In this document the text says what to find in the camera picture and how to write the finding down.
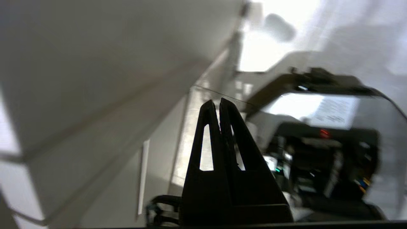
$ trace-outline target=glass surface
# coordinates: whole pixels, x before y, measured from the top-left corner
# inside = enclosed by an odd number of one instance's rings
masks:
[[[222,94],[208,90],[200,86],[191,87],[189,94],[189,102],[186,108],[186,114],[184,119],[184,126],[181,133],[181,138],[179,141],[179,147],[177,152],[177,159],[175,162],[174,173],[172,178],[172,183],[178,187],[178,190],[182,190],[184,186],[186,171],[188,169],[189,157],[191,155],[191,148],[195,137],[195,130],[197,127],[197,120],[199,116],[199,110],[202,104],[208,100],[213,100],[216,105],[216,113],[219,118],[219,104],[220,99],[225,97]],[[245,108],[252,108],[250,104],[247,104],[243,101],[233,99],[230,97],[225,97],[226,99],[233,102],[236,105],[238,110],[241,112],[242,117],[245,117],[243,110]],[[200,165],[201,169],[208,171],[213,170],[212,164],[212,155],[211,155],[211,144],[210,144],[210,135],[208,131],[205,131],[203,134],[203,143],[202,143],[202,158]],[[181,195],[182,192],[172,192],[171,194]]]
[[[382,97],[294,93],[246,119],[295,221],[366,220],[354,213],[361,203],[374,206],[387,220],[403,219],[406,122]],[[288,124],[285,130],[282,124]],[[318,164],[324,157],[326,163]],[[304,207],[299,193],[346,205],[327,202],[329,211],[327,206]]]

